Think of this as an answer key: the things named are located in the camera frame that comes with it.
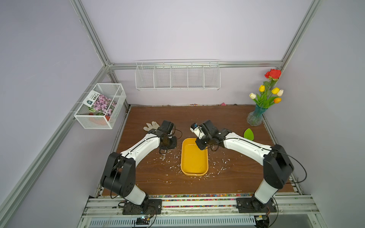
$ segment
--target red rose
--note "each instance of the red rose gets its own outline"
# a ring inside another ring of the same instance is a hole
[[[270,71],[268,71],[265,74],[266,78],[274,79],[275,81],[277,81],[280,78],[280,76],[281,76],[281,71],[280,70],[274,70],[274,69],[271,69]]]

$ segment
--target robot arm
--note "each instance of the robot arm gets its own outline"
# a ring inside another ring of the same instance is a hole
[[[199,126],[194,123],[190,130],[197,136],[196,144],[201,150],[207,145],[219,145],[246,155],[264,167],[264,180],[255,194],[250,200],[241,201],[241,206],[239,205],[247,209],[242,212],[266,210],[268,203],[271,204],[272,196],[284,187],[294,170],[284,148],[280,145],[271,147],[256,143],[225,128],[219,131],[210,120]]]
[[[108,157],[100,181],[101,186],[130,201],[132,204],[130,207],[133,209],[131,213],[138,213],[138,210],[144,212],[150,203],[148,195],[135,185],[136,166],[158,147],[161,150],[176,147],[176,137],[172,136],[173,126],[173,123],[164,120],[158,129],[150,130],[142,140],[131,148],[120,154],[113,152]]]

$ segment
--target glass vase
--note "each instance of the glass vase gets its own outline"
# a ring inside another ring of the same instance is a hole
[[[262,115],[266,110],[267,108],[260,108],[258,105],[256,105],[255,111],[250,112],[248,115],[247,123],[249,123],[251,126],[259,126],[263,120]]]

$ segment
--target wire basket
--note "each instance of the wire basket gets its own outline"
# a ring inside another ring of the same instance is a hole
[[[105,114],[102,116],[89,115],[90,110],[84,104],[78,108],[74,116],[85,129],[112,129],[126,99],[126,93],[121,84],[114,83],[98,83],[93,90],[117,103],[109,121]]]
[[[204,90],[220,88],[219,64],[138,65],[138,90]]]

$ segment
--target white glove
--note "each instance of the white glove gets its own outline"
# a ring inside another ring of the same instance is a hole
[[[155,121],[152,121],[152,124],[150,124],[150,123],[146,123],[146,124],[147,124],[147,127],[143,127],[143,130],[145,130],[145,131],[149,131],[151,129],[157,129],[160,127],[158,125],[158,123],[156,123]]]

